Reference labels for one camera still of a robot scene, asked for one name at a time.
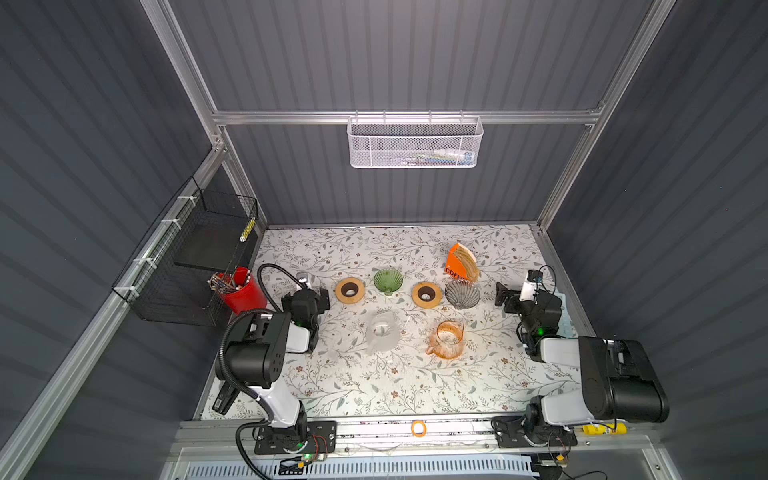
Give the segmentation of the clear grey glass dripper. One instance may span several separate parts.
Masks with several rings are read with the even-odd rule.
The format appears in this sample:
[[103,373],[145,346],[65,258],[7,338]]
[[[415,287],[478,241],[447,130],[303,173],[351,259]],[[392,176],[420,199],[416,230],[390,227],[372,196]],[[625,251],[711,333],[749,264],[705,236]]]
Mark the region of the clear grey glass dripper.
[[446,284],[444,295],[446,300],[458,310],[473,308],[481,299],[480,290],[474,283],[457,279]]

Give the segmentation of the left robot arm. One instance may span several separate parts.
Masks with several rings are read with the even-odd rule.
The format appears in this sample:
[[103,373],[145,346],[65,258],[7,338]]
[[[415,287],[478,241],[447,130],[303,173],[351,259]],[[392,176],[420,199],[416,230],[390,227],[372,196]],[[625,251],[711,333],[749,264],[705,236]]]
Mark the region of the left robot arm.
[[[268,269],[285,274],[296,290],[275,301],[263,281],[263,272]],[[306,435],[305,407],[288,390],[281,375],[289,354],[314,351],[320,316],[330,309],[328,290],[274,263],[264,263],[255,271],[238,267],[232,273],[215,273],[208,284],[234,314],[214,361],[221,385],[212,410],[224,415],[237,397],[244,395],[264,412],[263,426],[284,434]]]

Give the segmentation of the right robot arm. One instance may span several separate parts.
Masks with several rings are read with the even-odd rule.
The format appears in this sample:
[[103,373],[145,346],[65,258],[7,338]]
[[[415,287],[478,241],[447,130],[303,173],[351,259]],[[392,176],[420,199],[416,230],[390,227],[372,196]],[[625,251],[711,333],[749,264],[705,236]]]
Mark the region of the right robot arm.
[[670,404],[640,342],[559,334],[563,301],[536,281],[519,290],[495,285],[494,304],[519,317],[516,335],[531,360],[576,368],[579,386],[565,393],[537,394],[526,406],[522,427],[542,443],[553,432],[585,425],[618,429],[620,421],[662,423]]

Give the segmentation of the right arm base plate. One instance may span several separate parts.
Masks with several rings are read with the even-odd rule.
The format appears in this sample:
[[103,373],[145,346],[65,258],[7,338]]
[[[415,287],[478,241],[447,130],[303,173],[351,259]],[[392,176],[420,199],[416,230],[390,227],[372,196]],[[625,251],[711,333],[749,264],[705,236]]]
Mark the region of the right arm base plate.
[[525,416],[497,416],[490,420],[491,429],[500,448],[564,447],[578,444],[572,430],[553,426]]

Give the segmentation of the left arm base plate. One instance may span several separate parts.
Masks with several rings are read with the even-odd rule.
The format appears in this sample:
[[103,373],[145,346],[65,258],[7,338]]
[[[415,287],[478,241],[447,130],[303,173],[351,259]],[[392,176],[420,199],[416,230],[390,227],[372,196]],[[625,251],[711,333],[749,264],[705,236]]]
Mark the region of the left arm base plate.
[[256,433],[256,455],[329,454],[336,448],[338,424],[311,421],[289,428],[264,427]]

